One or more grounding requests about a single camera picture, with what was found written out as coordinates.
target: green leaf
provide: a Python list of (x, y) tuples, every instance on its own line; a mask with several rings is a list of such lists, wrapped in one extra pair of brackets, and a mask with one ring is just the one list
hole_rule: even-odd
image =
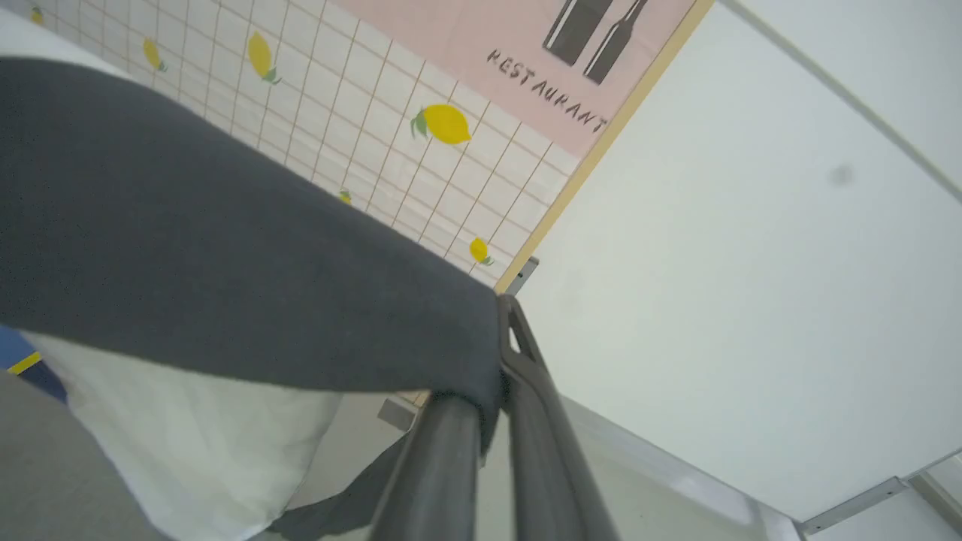
[(427, 118), (424, 117), (423, 109), (421, 109), (421, 112), (418, 113), (418, 116), (415, 116), (415, 120), (418, 122), (418, 131), (424, 137), (427, 137)]

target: lemon pattern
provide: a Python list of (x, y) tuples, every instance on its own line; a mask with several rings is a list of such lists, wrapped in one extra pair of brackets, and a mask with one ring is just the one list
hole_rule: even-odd
[(477, 261), (485, 267), (489, 267), (492, 263), (494, 263), (494, 259), (488, 255), (488, 245), (486, 245), (481, 239), (474, 239), (471, 241), (471, 244), (468, 248), (471, 251), (471, 257), (474, 258), (474, 261)]
[(167, 71), (167, 66), (161, 60), (161, 52), (157, 50), (157, 43), (150, 38), (143, 39), (143, 56), (147, 57), (150, 65), (158, 71)]
[(471, 139), (468, 131), (468, 120), (456, 107), (446, 103), (430, 105), (422, 108), (417, 116), (411, 119), (411, 137), (415, 130), (427, 137), (427, 131), (440, 142), (458, 144)]
[(247, 42), (247, 58), (261, 79), (264, 79), (271, 85), (276, 85), (281, 82), (281, 80), (277, 78), (277, 66), (270, 66), (270, 45), (267, 44), (266, 39), (264, 39), (264, 36), (261, 36), (260, 32), (254, 32), (254, 35), (250, 37), (250, 41)]

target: black bottle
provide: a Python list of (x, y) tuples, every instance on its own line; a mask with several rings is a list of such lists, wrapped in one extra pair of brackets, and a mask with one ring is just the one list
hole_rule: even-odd
[(544, 37), (542, 47), (567, 65), (574, 65), (595, 33), (612, 0), (565, 0)]
[(631, 40), (631, 30), (635, 26), (635, 21), (638, 20), (638, 13), (642, 12), (646, 2), (647, 0), (635, 0), (624, 17), (612, 25), (611, 30), (608, 31), (608, 34), (605, 35), (598, 46), (598, 50), (595, 51), (595, 55), (592, 56), (592, 60), (585, 66), (585, 77), (595, 81), (598, 85), (604, 81), (608, 71), (611, 70), (611, 66), (615, 65), (618, 57), (621, 56), (624, 46)]

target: grid pattern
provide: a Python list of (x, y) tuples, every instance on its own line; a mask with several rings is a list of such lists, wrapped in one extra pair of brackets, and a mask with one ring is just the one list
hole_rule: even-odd
[[(580, 157), (324, 0), (0, 0), (493, 286)], [(246, 58), (260, 33), (281, 82)], [(166, 71), (143, 53), (157, 43)], [(469, 142), (414, 137), (421, 108), (464, 113)], [(489, 266), (469, 244), (484, 240)]]

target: wooden frame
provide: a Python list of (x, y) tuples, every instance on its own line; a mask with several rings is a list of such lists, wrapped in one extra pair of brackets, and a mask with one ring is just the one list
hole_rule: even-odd
[(615, 141), (615, 138), (621, 133), (625, 124), (628, 120), (635, 115), (635, 111), (641, 106), (642, 102), (654, 88), (655, 83), (661, 78), (662, 74), (668, 68), (671, 61), (674, 60), (675, 55), (681, 50), (681, 46), (685, 44), (688, 37), (695, 31), (698, 23), (704, 18), (705, 14), (708, 13), (709, 8), (715, 3), (715, 0), (695, 0), (695, 3), (685, 14), (685, 18), (681, 20), (678, 24), (678, 28), (675, 29), (674, 33), (669, 38), (668, 42), (665, 43), (665, 47), (662, 48), (661, 52), (655, 58), (654, 62), (642, 76), (642, 79), (638, 82), (638, 85), (634, 90), (628, 95), (628, 99), (624, 100), (624, 104), (618, 110), (618, 113), (612, 118), (605, 129), (601, 137), (595, 143), (595, 146), (588, 151), (588, 155), (585, 159), (581, 161), (578, 169), (575, 170), (574, 174), (571, 176), (568, 184), (561, 190), (558, 194), (557, 199), (554, 203), (547, 209), (544, 214), (544, 218), (535, 227), (535, 230), (528, 237), (528, 240), (521, 247), (518, 255), (512, 260), (511, 265), (508, 266), (508, 270), (504, 272), (501, 278), (494, 285), (494, 290), (498, 293), (504, 293), (511, 282), (518, 275), (521, 267), (524, 263), (534, 254), (535, 248), (547, 235), (547, 232), (551, 229), (551, 226), (558, 220), (561, 213), (565, 211), (571, 200), (574, 199), (574, 195), (578, 193), (581, 186), (584, 185), (585, 181), (588, 180), (589, 175), (595, 170), (595, 166), (601, 161), (601, 158), (611, 147), (611, 144)]

